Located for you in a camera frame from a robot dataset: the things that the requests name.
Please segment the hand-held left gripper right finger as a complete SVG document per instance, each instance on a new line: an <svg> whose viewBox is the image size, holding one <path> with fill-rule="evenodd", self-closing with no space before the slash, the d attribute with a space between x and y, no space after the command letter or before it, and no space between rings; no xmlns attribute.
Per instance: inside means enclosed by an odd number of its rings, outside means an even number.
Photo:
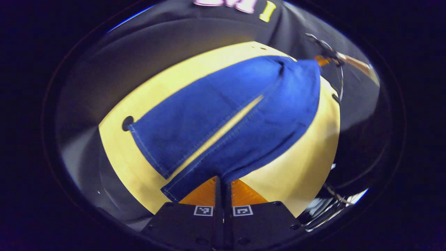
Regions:
<svg viewBox="0 0 446 251"><path fill-rule="evenodd" d="M266 201L241 182L225 188L225 251L288 250L303 237L303 227L280 201Z"/></svg>

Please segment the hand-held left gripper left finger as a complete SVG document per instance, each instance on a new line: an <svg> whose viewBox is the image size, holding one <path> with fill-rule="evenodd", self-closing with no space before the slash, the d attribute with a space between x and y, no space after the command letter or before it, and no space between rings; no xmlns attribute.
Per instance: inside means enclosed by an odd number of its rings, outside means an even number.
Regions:
<svg viewBox="0 0 446 251"><path fill-rule="evenodd" d="M142 236L163 251L221 251L223 209L218 177L211 194L212 206L165 203L141 231Z"/></svg>

